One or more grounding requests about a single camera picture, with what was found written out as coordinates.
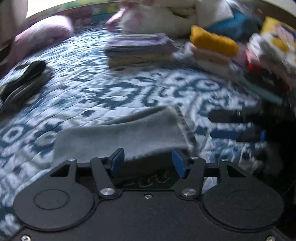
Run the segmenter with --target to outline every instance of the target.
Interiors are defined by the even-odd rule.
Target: yellow sock
[[[227,57],[236,56],[239,51],[237,43],[232,39],[209,33],[196,25],[191,27],[190,41],[197,48],[214,51]]]

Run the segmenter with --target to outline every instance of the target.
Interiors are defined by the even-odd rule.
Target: laundry pile
[[[184,51],[186,60],[219,77],[233,79],[231,58],[239,53],[239,46],[234,40],[209,33],[196,25],[191,27],[190,40]]]
[[[235,41],[249,39],[260,27],[256,18],[231,8],[226,0],[124,0],[106,23],[109,31],[117,25],[124,34],[165,33],[174,38],[190,35],[191,26],[197,25]]]
[[[271,17],[262,23],[226,0],[124,0],[108,29],[142,35],[116,37],[105,53],[109,66],[166,60],[176,50],[168,36],[188,34],[174,57],[282,105],[296,87],[296,32]]]
[[[121,35],[110,39],[105,54],[110,67],[170,60],[176,51],[166,34]]]
[[[296,32],[289,25],[267,17],[260,34],[253,34],[247,44],[248,68],[258,73],[268,69],[290,87],[296,87]]]

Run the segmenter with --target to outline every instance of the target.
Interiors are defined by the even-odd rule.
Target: blue cloth
[[[236,140],[242,134],[241,131],[229,131],[229,130],[213,130],[210,134],[212,138],[224,138]]]
[[[226,36],[234,41],[248,40],[253,33],[260,32],[261,25],[258,20],[243,15],[240,12],[234,12],[233,15],[234,18],[218,22],[205,30]]]

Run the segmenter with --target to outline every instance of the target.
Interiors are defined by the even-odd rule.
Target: pink pillow
[[[35,23],[15,37],[7,57],[9,70],[29,54],[66,40],[73,33],[72,22],[66,16],[52,16]]]

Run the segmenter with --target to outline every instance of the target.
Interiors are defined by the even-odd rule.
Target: folded clothes
[[[221,65],[229,65],[229,62],[231,61],[231,58],[228,58],[225,55],[210,50],[197,48],[191,42],[186,43],[185,48],[193,52],[195,59],[208,60]]]
[[[246,50],[246,55],[247,60],[251,65],[271,70],[276,75],[278,75],[290,87],[291,90],[296,88],[296,74],[289,74],[284,66],[275,64],[274,62],[265,60],[264,58],[259,59],[249,45],[248,49]]]
[[[261,60],[282,64],[288,73],[296,74],[296,31],[277,19],[266,17],[260,35],[250,39],[253,52]]]
[[[235,41],[248,40],[253,33],[260,32],[260,23],[257,19],[243,15],[240,12],[234,13],[234,18],[218,22],[206,31],[231,38]]]
[[[227,57],[236,56],[239,51],[237,43],[232,39],[209,33],[196,25],[191,27],[190,41],[197,48],[217,52]]]
[[[108,58],[108,65],[110,67],[115,67],[119,65],[132,65],[145,62],[159,62],[171,59],[171,54],[143,54],[135,56],[117,56]]]
[[[171,54],[176,51],[174,41],[165,34],[132,34],[112,38],[105,48],[108,57],[141,55],[141,54]]]
[[[192,47],[192,43],[187,43],[185,45],[181,60],[183,60],[192,68],[200,68],[220,78],[223,78],[226,81],[236,81],[234,70],[231,68],[230,58],[224,55],[221,55],[222,58],[217,58],[217,56],[220,56],[220,54],[211,51],[206,51],[206,53],[208,55],[203,55],[202,58],[200,58],[199,49],[196,48],[194,45]]]

